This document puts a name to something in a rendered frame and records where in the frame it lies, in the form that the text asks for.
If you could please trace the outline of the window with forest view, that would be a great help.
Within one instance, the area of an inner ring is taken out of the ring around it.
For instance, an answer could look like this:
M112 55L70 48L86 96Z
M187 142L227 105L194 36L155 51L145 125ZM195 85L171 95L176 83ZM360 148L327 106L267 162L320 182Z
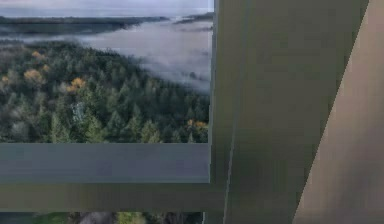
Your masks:
M0 0L0 144L102 143L64 155L97 177L120 143L204 143L219 0Z

